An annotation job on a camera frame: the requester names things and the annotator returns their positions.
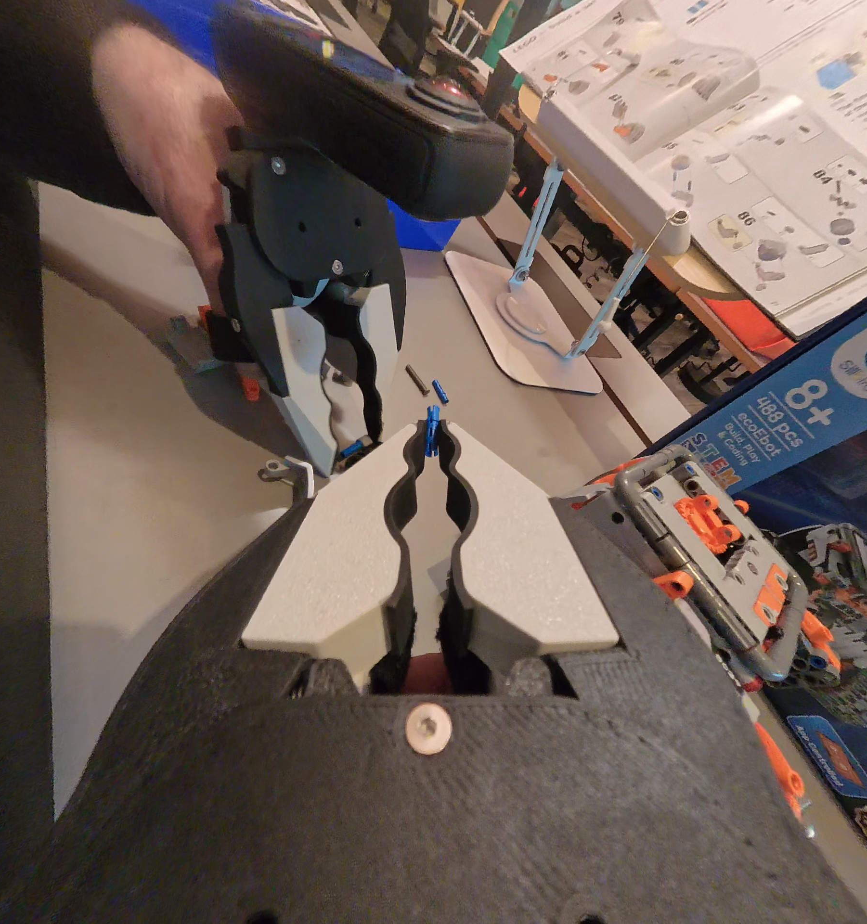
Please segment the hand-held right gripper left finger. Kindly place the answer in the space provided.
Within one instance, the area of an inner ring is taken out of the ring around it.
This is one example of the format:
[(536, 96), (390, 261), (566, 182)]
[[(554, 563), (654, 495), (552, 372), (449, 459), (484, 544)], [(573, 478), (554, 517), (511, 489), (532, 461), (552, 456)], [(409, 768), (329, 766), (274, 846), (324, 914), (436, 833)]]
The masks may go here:
[(384, 503), (416, 433), (405, 426), (317, 492), (242, 633), (247, 649), (337, 659), (351, 673), (389, 652), (386, 611), (409, 571)]

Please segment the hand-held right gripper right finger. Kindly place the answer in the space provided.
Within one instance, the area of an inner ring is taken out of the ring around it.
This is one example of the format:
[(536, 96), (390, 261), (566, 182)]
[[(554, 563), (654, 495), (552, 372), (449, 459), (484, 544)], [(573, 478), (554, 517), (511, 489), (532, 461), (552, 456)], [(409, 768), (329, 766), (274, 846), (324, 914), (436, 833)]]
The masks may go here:
[(444, 630), (458, 655), (604, 651), (619, 634), (543, 489), (453, 423), (440, 426), (451, 552)]

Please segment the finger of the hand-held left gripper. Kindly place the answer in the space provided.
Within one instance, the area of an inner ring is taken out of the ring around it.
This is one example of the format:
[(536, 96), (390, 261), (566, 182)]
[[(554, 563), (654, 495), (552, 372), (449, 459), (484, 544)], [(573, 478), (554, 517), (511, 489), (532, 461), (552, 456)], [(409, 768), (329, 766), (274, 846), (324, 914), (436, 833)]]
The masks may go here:
[(324, 327), (303, 308), (277, 308), (275, 332), (288, 389), (275, 402), (313, 468), (330, 475), (343, 450), (365, 441), (362, 393), (340, 382)]
[(384, 402), (400, 352), (391, 286), (383, 283), (359, 289), (355, 299), (350, 344), (357, 359), (356, 382), (363, 398), (367, 433), (377, 443), (383, 430)]

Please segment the grey orange tracked toy robot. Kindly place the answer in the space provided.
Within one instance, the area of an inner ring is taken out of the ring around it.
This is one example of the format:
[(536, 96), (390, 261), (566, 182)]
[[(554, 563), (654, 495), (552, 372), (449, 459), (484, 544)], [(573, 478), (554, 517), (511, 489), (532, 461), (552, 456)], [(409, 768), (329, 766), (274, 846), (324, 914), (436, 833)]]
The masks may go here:
[(770, 687), (834, 687), (843, 659), (812, 612), (796, 569), (681, 445), (630, 459), (559, 499), (670, 600), (642, 652), (683, 717), (692, 682), (723, 677), (761, 740), (784, 801), (803, 822), (800, 774), (764, 727), (751, 695)]

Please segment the person's left forearm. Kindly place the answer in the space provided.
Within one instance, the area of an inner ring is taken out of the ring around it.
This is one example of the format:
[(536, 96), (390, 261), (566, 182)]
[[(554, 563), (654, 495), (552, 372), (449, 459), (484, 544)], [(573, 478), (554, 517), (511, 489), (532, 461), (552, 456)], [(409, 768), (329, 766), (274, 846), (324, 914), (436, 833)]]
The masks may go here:
[(88, 201), (150, 215), (92, 90), (94, 44), (120, 25), (172, 38), (131, 2), (0, 1), (0, 164)]

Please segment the person's left hand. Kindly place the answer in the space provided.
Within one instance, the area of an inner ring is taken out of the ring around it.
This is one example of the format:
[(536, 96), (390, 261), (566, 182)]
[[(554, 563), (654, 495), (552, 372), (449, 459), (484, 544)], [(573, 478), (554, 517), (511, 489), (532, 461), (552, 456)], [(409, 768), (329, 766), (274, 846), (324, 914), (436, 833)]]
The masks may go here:
[(242, 122), (218, 77), (134, 24), (104, 30), (91, 57), (94, 96), (120, 162), (154, 213), (187, 249), (214, 312), (223, 219), (217, 178), (226, 131)]

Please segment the grey curved toy part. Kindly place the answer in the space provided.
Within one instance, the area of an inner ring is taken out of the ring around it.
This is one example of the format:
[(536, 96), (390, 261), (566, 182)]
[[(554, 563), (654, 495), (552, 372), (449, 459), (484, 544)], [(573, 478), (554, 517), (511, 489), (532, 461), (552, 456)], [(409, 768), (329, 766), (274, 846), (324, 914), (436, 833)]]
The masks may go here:
[(312, 463), (308, 461), (292, 456), (270, 459), (257, 474), (262, 482), (282, 482), (290, 486), (293, 503), (311, 500), (315, 496), (315, 472)]

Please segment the white book stand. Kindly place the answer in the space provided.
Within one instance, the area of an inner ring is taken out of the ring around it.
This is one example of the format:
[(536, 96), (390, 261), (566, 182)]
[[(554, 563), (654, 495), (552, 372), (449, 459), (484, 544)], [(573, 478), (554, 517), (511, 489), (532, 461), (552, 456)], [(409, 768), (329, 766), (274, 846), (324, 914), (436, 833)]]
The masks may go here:
[(647, 263), (665, 232), (688, 235), (687, 207), (666, 204), (664, 198), (647, 197), (662, 208), (663, 221), (646, 245), (635, 244), (612, 291), (589, 322), (587, 331), (575, 338), (558, 310), (531, 279), (531, 267), (565, 170), (557, 158), (543, 177), (527, 236), (513, 269), (469, 256), (455, 249), (444, 260), (497, 366), (520, 385), (571, 394), (594, 396), (602, 391), (600, 375), (587, 358), (598, 339), (612, 328), (613, 314)]

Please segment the black foam pad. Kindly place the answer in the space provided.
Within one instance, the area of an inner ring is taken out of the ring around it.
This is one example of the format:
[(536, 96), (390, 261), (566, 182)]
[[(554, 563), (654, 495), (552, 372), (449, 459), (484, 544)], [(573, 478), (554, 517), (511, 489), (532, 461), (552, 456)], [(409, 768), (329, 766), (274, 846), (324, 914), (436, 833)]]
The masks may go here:
[(0, 177), (0, 898), (54, 812), (46, 414), (38, 209)]

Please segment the blue robot kit box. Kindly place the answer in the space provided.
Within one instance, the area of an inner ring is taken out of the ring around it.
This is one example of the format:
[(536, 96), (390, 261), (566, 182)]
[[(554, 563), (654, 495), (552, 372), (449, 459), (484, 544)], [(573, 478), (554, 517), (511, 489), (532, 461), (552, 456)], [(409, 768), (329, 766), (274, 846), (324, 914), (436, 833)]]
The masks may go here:
[(728, 478), (832, 631), (837, 685), (768, 697), (867, 843), (867, 297), (649, 450), (670, 444)]

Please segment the open instruction booklet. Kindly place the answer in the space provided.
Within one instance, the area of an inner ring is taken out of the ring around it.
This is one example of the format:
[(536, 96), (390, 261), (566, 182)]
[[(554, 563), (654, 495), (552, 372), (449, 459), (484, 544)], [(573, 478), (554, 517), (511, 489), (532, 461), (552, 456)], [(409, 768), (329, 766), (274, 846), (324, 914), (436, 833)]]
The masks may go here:
[(867, 295), (867, 2), (579, 2), (501, 56), (790, 335)]

